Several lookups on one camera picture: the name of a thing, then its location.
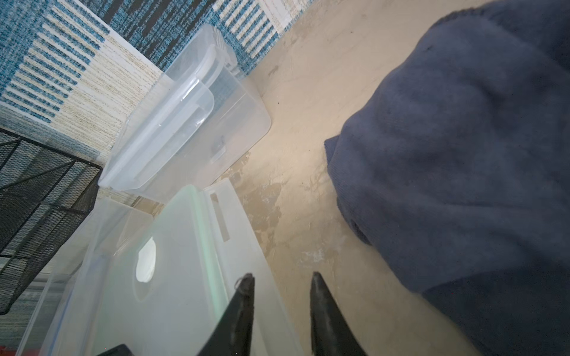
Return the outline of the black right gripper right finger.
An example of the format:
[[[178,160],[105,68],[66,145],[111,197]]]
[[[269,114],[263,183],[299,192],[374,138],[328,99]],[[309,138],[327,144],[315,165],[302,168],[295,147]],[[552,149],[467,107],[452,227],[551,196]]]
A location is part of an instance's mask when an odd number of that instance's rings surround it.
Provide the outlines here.
[[[310,320],[313,355],[366,355],[317,271],[311,280]]]

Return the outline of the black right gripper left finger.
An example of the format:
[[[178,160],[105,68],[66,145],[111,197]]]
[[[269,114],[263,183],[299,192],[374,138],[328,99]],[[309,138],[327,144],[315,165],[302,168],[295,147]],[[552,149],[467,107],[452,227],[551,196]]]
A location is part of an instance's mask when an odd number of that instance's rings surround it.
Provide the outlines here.
[[[255,278],[245,274],[214,332],[198,355],[250,355],[255,314]]]

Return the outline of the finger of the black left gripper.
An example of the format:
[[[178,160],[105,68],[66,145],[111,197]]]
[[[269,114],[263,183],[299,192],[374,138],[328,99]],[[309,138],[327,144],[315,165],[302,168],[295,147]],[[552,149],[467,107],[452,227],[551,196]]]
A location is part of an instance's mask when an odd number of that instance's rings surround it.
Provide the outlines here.
[[[126,344],[120,344],[116,347],[113,347],[109,350],[106,350],[98,356],[133,356],[134,354],[132,351],[126,346]]]

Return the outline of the blue-rimmed clear lunch box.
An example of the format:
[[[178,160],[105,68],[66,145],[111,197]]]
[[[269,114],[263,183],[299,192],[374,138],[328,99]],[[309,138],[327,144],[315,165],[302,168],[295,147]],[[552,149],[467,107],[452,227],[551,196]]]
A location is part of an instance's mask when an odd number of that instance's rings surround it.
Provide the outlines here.
[[[141,237],[153,217],[105,198],[95,204],[53,258],[17,355],[84,355],[103,282],[123,243]]]

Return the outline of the green-rimmed lunch box lid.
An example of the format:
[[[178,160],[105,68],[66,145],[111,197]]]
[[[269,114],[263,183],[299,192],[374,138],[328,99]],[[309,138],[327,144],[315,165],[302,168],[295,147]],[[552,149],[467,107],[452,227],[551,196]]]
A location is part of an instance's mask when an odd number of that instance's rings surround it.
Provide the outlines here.
[[[273,274],[228,179],[181,189],[156,218],[100,234],[86,258],[94,300],[79,355],[195,355],[245,275],[255,278],[254,355],[301,355]]]

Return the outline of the grey cleaning cloth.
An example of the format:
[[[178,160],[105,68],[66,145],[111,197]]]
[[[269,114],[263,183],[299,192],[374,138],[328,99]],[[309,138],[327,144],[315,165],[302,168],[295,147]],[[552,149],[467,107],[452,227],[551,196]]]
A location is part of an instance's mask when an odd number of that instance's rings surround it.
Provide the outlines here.
[[[324,143],[341,215],[484,355],[569,353],[569,3],[435,22]]]

